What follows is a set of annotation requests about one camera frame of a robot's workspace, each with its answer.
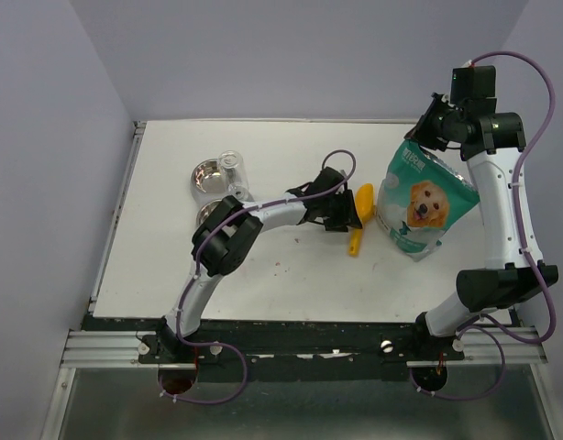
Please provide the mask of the yellow plastic scoop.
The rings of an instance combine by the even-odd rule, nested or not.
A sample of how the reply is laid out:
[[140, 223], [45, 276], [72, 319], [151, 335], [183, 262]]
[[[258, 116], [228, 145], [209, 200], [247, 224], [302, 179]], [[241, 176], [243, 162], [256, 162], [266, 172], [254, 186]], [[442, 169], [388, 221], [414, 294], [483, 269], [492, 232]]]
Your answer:
[[375, 214], [374, 186], [372, 183], [365, 183], [358, 189], [355, 196], [355, 207], [361, 228], [354, 228], [351, 232], [348, 244], [348, 255], [350, 257], [359, 255], [364, 226]]

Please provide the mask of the green pet food bag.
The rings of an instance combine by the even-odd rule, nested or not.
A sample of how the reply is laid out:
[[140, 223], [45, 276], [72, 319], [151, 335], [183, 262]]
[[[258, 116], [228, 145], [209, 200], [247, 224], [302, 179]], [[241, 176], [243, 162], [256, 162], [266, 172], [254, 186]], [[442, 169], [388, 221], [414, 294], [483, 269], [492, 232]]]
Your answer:
[[441, 246], [442, 236], [479, 201], [467, 179], [406, 139], [381, 182], [377, 219], [397, 248], [420, 261]]

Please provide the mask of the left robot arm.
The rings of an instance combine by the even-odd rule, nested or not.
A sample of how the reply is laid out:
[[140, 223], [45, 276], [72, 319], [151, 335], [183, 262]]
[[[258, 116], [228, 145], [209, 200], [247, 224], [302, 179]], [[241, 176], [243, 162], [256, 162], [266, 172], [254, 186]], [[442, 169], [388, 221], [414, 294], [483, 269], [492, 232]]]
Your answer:
[[330, 167], [276, 200], [240, 202], [233, 196], [222, 199], [193, 234], [188, 279], [157, 333], [160, 352], [172, 362], [190, 355], [189, 336], [199, 329], [216, 286], [243, 264], [260, 234], [316, 222], [327, 232], [362, 228], [348, 178]]

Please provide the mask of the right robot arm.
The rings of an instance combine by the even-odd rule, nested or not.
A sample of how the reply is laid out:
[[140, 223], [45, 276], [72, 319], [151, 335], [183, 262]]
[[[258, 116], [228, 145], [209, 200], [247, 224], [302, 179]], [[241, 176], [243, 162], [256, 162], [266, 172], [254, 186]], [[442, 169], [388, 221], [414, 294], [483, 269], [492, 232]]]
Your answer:
[[485, 262], [464, 269], [456, 289], [425, 313], [425, 328], [410, 336], [410, 348], [429, 359], [449, 337], [485, 313], [524, 303], [557, 282], [558, 270], [547, 265], [530, 219], [522, 170], [526, 143], [521, 117], [498, 113], [493, 98], [450, 104], [435, 93], [407, 138], [425, 149], [460, 145], [460, 157], [480, 197]]

